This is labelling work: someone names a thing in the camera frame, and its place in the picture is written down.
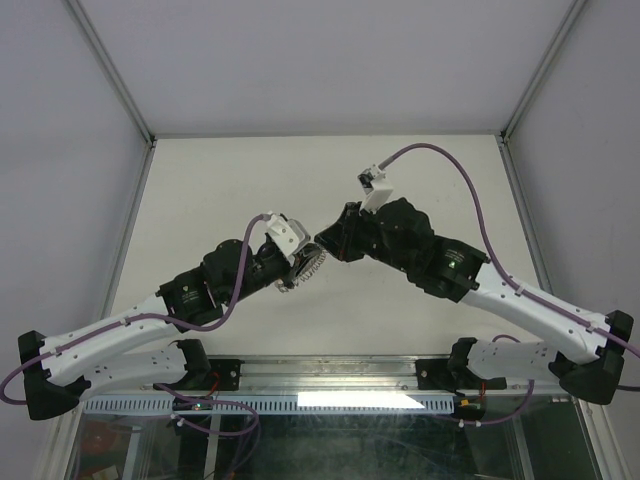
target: white backdrop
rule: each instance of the white backdrop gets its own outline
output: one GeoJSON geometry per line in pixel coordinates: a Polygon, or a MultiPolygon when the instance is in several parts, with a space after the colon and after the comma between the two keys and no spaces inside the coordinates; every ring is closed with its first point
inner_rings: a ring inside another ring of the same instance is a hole
{"type": "MultiPolygon", "coordinates": [[[[468,168],[496,251],[535,284],[492,136],[161,140],[113,311],[198,265],[223,240],[241,238],[260,212],[282,212],[315,234],[338,218],[345,202],[362,198],[358,173],[417,141],[448,149],[468,168]]],[[[388,178],[395,196],[427,212],[438,234],[482,248],[470,195],[446,159],[412,152],[389,168],[388,178]]],[[[263,231],[253,236],[254,251],[263,231]]],[[[431,298],[371,259],[347,265],[328,258],[294,292],[268,288],[241,302],[220,330],[193,335],[211,354],[443,354],[460,336],[502,332],[531,338],[491,314],[431,298]]]]}

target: cable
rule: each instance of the cable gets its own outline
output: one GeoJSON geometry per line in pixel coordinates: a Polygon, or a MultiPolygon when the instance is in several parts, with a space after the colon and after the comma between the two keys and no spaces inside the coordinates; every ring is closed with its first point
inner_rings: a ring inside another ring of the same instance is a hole
{"type": "MultiPolygon", "coordinates": [[[[516,337],[513,337],[511,335],[507,335],[507,334],[501,334],[501,335],[496,335],[493,340],[491,340],[492,342],[495,342],[497,340],[500,340],[501,338],[506,338],[508,340],[512,340],[516,343],[520,343],[520,340],[518,340],[516,337]]],[[[511,420],[514,417],[517,417],[518,415],[520,415],[522,412],[524,412],[527,407],[529,406],[529,403],[531,403],[531,399],[533,398],[533,389],[535,388],[535,382],[533,380],[529,380],[529,388],[527,389],[527,393],[525,394],[524,400],[522,401],[522,403],[520,404],[520,406],[518,408],[516,408],[513,412],[511,412],[509,415],[506,415],[504,417],[500,417],[500,418],[496,418],[494,420],[487,420],[484,422],[480,422],[480,421],[473,421],[473,420],[461,420],[458,418],[452,418],[452,417],[445,417],[442,415],[437,415],[436,418],[440,418],[442,420],[449,420],[449,421],[454,421],[454,422],[458,422],[458,423],[462,423],[463,425],[474,425],[474,426],[482,426],[482,425],[498,425],[500,423],[504,423],[507,422],[509,420],[511,420]]]]}
{"type": "MultiPolygon", "coordinates": [[[[135,316],[129,317],[127,319],[127,323],[131,324],[134,322],[138,322],[140,320],[155,319],[155,320],[163,320],[165,322],[173,323],[174,325],[177,325],[179,327],[185,328],[187,330],[195,330],[197,332],[211,332],[213,330],[217,330],[218,328],[220,328],[222,325],[224,325],[227,322],[227,320],[229,320],[229,317],[233,313],[233,309],[238,303],[238,297],[240,296],[240,288],[242,286],[245,266],[247,263],[247,255],[249,251],[249,239],[251,238],[251,232],[253,231],[253,227],[255,227],[255,225],[260,221],[267,221],[270,217],[271,217],[270,215],[267,215],[265,213],[260,214],[252,218],[249,224],[247,225],[247,229],[244,232],[244,239],[242,240],[240,260],[238,262],[238,275],[236,276],[236,281],[233,287],[233,294],[231,295],[231,300],[229,301],[229,305],[227,306],[227,309],[225,310],[222,317],[220,317],[214,323],[208,326],[192,325],[183,320],[178,320],[177,318],[169,317],[167,315],[160,315],[158,313],[142,313],[140,315],[135,315],[135,316]]],[[[105,325],[104,327],[100,327],[97,330],[94,330],[93,332],[87,333],[86,335],[82,335],[81,337],[78,337],[75,340],[65,343],[64,345],[60,345],[55,349],[53,349],[52,352],[43,353],[23,363],[18,368],[13,370],[9,375],[7,375],[7,377],[0,383],[0,400],[5,403],[8,403],[9,405],[26,405],[27,404],[26,400],[16,400],[6,395],[5,390],[9,382],[11,382],[11,380],[13,380],[15,377],[17,377],[20,373],[25,371],[27,368],[31,367],[32,365],[35,365],[38,362],[41,362],[42,360],[46,360],[47,358],[52,357],[54,354],[56,355],[60,354],[65,350],[69,350],[70,348],[73,348],[76,345],[81,344],[82,342],[90,340],[94,337],[97,337],[98,335],[101,335],[105,332],[108,332],[120,326],[122,326],[122,323],[119,321],[115,321],[113,323],[105,325]]]]}
{"type": "Polygon", "coordinates": [[[211,406],[236,407],[236,408],[240,408],[242,410],[248,411],[253,416],[253,422],[247,428],[240,430],[238,432],[223,432],[219,430],[210,430],[208,428],[201,427],[200,425],[196,425],[195,423],[190,422],[189,420],[185,419],[184,417],[181,417],[180,415],[175,415],[175,414],[171,415],[171,418],[178,419],[179,422],[183,422],[185,425],[188,425],[189,427],[199,430],[203,433],[207,433],[209,435],[219,435],[222,437],[239,437],[246,433],[252,432],[260,423],[260,415],[258,415],[258,412],[256,412],[253,408],[251,408],[249,405],[246,405],[244,403],[234,402],[231,400],[209,400],[206,398],[195,399],[195,398],[187,397],[186,395],[182,395],[181,393],[178,393],[175,390],[172,390],[171,388],[161,383],[157,383],[156,386],[160,390],[164,390],[165,392],[173,395],[175,398],[179,400],[183,400],[191,405],[194,405],[196,403],[205,403],[211,406]]]}
{"type": "MultiPolygon", "coordinates": [[[[500,277],[502,277],[502,280],[507,285],[509,285],[511,288],[513,288],[515,291],[519,291],[521,289],[521,286],[518,285],[509,276],[507,271],[503,268],[502,264],[498,260],[498,256],[496,255],[496,252],[493,249],[493,246],[491,245],[491,241],[489,240],[489,235],[487,233],[487,227],[486,227],[486,224],[485,224],[485,221],[484,221],[484,214],[482,213],[482,207],[480,205],[480,199],[478,197],[478,192],[476,191],[476,188],[473,185],[473,182],[471,181],[471,177],[469,177],[469,174],[464,169],[462,164],[458,160],[456,160],[456,158],[453,155],[451,155],[449,152],[447,152],[443,148],[438,147],[437,145],[432,145],[430,143],[414,143],[413,145],[409,145],[407,147],[404,147],[404,148],[398,150],[396,153],[391,155],[385,161],[380,163],[380,165],[378,167],[380,168],[380,170],[384,170],[389,165],[391,165],[393,162],[395,162],[398,158],[400,158],[402,155],[404,155],[405,153],[407,153],[407,152],[409,152],[411,150],[415,150],[417,148],[426,148],[426,149],[438,152],[439,154],[441,154],[445,158],[447,158],[447,160],[449,160],[456,167],[458,172],[460,172],[460,174],[464,178],[465,183],[467,184],[467,187],[469,188],[469,192],[471,193],[471,197],[473,198],[473,204],[474,204],[475,209],[476,209],[476,215],[478,217],[478,224],[480,226],[480,234],[482,235],[482,241],[483,241],[483,243],[484,243],[484,245],[485,245],[485,247],[487,249],[487,253],[489,255],[489,258],[493,262],[493,264],[494,264],[496,270],[498,271],[498,274],[500,275],[500,277]]],[[[548,309],[550,309],[550,310],[552,310],[552,311],[554,311],[554,312],[556,312],[556,313],[558,313],[558,314],[560,314],[560,315],[562,315],[564,317],[567,317],[570,320],[573,320],[577,324],[579,324],[579,325],[581,325],[581,326],[583,326],[583,327],[585,327],[585,328],[587,328],[589,330],[592,328],[591,327],[591,323],[588,322],[587,320],[579,317],[578,315],[575,315],[572,312],[569,312],[568,310],[565,310],[562,307],[554,305],[553,303],[545,300],[542,297],[539,297],[538,295],[536,295],[534,293],[529,292],[526,289],[522,290],[521,295],[527,297],[530,300],[533,300],[534,302],[536,302],[536,303],[538,303],[540,305],[543,305],[543,306],[547,307],[548,309]]],[[[602,335],[606,339],[617,343],[618,345],[620,345],[621,347],[625,348],[626,350],[629,350],[636,357],[640,358],[640,349],[638,347],[635,347],[634,345],[631,345],[628,342],[625,342],[621,338],[616,337],[612,333],[607,332],[606,330],[604,330],[604,329],[602,329],[600,327],[594,328],[593,331],[598,333],[599,335],[602,335]]]]}

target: glass panel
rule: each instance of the glass panel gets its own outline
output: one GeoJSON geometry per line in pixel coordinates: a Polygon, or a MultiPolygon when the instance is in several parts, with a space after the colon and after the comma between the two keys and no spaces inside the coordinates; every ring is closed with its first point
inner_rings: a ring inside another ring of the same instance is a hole
{"type": "MultiPolygon", "coordinates": [[[[496,418],[513,411],[522,397],[483,401],[486,418],[496,418]]],[[[204,411],[188,416],[223,431],[238,431],[250,421],[204,411]]],[[[273,411],[261,415],[259,429],[240,438],[209,436],[174,423],[167,417],[85,414],[66,478],[598,479],[574,404],[548,396],[534,397],[516,421],[480,428],[460,429],[448,418],[406,411],[273,411]]]]}

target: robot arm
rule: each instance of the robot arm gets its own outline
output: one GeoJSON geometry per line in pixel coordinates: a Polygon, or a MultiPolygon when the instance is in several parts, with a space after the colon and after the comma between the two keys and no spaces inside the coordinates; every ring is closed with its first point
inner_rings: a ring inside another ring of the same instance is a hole
{"type": "Polygon", "coordinates": [[[429,217],[406,199],[385,203],[392,189],[380,169],[366,170],[359,180],[365,201],[347,203],[338,221],[316,235],[316,243],[343,262],[369,256],[405,273],[409,282],[429,295],[494,313],[543,340],[512,344],[461,338],[452,348],[441,385],[456,391],[499,377],[526,378],[558,382],[592,403],[611,402],[624,364],[623,349],[594,330],[626,342],[633,325],[629,315],[589,312],[509,275],[519,285],[514,289],[485,253],[436,235],[429,217]],[[524,291],[574,312],[589,327],[532,300],[524,291]]]}
{"type": "Polygon", "coordinates": [[[294,288],[324,259],[322,249],[309,242],[309,234],[297,221],[273,214],[261,219],[267,222],[266,242],[255,254],[247,245],[245,262],[243,242],[227,240],[205,255],[198,267],[161,285],[155,295],[125,312],[63,335],[44,337],[31,331],[20,336],[23,366],[43,357],[24,370],[31,419],[61,415],[104,391],[154,383],[188,388],[201,382],[210,365],[199,340],[129,352],[188,330],[214,330],[229,316],[235,301],[272,283],[282,291],[294,288]]]}

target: white enclosure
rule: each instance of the white enclosure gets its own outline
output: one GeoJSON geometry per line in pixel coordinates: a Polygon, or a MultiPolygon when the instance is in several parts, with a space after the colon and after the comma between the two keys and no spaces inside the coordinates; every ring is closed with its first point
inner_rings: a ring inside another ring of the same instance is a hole
{"type": "MultiPolygon", "coordinates": [[[[2,2],[5,370],[20,334],[139,301],[263,209],[311,232],[333,222],[360,198],[357,173],[415,134],[460,134],[429,138],[469,167],[509,269],[535,282],[535,265],[556,295],[640,318],[638,24],[634,0],[2,2]]],[[[481,247],[456,175],[426,152],[390,170],[436,232],[481,247]]],[[[243,302],[207,347],[446,353],[464,335],[525,338],[368,261],[327,260],[289,296],[243,302]],[[406,324],[389,325],[400,309],[406,324]]],[[[626,361],[624,382],[638,384],[626,361]]],[[[603,478],[640,478],[632,395],[581,406],[603,478]]],[[[66,420],[49,429],[4,404],[0,418],[6,478],[42,480],[67,460],[51,448],[66,420]]]]}

